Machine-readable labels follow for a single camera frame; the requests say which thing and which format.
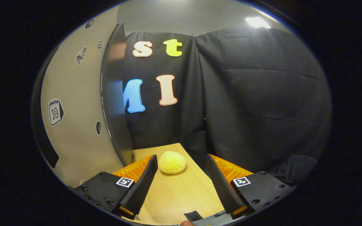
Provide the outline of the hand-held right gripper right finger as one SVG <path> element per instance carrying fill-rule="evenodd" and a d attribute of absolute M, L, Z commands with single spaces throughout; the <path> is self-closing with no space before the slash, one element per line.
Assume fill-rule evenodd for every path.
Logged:
<path fill-rule="evenodd" d="M 260 212 L 294 190 L 268 172 L 252 173 L 212 154 L 206 157 L 206 170 L 226 214 L 233 219 Z"/>

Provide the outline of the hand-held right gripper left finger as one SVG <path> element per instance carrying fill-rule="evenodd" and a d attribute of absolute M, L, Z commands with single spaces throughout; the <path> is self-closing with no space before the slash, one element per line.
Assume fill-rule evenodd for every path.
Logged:
<path fill-rule="evenodd" d="M 97 173 L 75 187 L 74 193 L 107 212 L 134 220 L 140 213 L 157 170 L 157 155 L 154 154 L 114 173 Z"/>

